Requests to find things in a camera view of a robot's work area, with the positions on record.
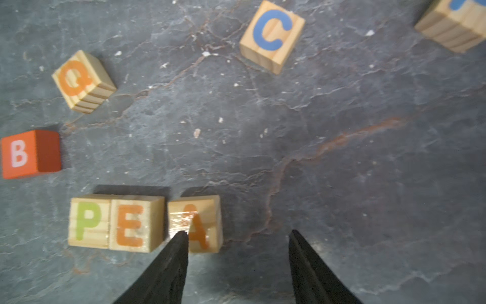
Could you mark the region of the wooden A block orange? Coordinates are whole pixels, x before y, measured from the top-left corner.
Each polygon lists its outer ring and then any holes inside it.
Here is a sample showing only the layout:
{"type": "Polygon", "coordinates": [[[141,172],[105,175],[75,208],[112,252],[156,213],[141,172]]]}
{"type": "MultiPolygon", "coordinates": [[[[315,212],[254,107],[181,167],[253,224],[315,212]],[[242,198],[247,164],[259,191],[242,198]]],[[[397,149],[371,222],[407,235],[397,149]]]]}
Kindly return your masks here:
{"type": "Polygon", "coordinates": [[[185,231],[191,253],[218,253],[224,242],[219,195],[183,197],[168,203],[169,235],[185,231]]]}

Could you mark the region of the wooden P block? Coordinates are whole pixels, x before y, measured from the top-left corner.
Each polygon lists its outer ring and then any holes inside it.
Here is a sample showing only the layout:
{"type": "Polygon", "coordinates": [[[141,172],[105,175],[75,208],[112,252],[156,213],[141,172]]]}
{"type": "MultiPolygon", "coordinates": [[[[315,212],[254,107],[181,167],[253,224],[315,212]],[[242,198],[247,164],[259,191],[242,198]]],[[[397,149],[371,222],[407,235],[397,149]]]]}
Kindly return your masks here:
{"type": "Polygon", "coordinates": [[[110,237],[111,195],[85,195],[72,198],[68,244],[108,249],[110,237]]]}

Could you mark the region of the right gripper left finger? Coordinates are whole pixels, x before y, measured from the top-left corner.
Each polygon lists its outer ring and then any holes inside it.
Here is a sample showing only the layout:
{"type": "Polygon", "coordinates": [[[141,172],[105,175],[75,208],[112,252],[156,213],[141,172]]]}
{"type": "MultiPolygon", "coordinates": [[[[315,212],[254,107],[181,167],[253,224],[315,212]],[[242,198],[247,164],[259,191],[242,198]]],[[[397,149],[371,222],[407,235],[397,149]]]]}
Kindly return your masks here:
{"type": "Polygon", "coordinates": [[[179,231],[115,303],[181,304],[187,276],[188,254],[188,234],[179,231]]]}

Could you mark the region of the wooden E block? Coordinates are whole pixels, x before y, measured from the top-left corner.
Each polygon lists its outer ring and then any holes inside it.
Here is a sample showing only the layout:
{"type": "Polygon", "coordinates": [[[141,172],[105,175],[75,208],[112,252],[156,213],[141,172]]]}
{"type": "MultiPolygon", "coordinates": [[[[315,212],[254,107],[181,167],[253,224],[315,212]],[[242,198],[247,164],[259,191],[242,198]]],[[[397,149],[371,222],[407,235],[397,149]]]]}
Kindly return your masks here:
{"type": "Polygon", "coordinates": [[[163,196],[122,196],[111,201],[110,250],[151,253],[165,239],[163,196]]]}

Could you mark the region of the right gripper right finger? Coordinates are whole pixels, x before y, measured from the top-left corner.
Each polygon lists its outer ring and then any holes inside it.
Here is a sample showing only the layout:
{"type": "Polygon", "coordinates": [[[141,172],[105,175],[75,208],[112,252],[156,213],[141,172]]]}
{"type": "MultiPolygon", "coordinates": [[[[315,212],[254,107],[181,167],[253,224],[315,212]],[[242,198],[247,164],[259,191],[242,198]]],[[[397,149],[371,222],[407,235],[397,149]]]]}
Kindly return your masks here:
{"type": "Polygon", "coordinates": [[[360,303],[302,234],[289,235],[289,262],[297,303],[360,303]]]}

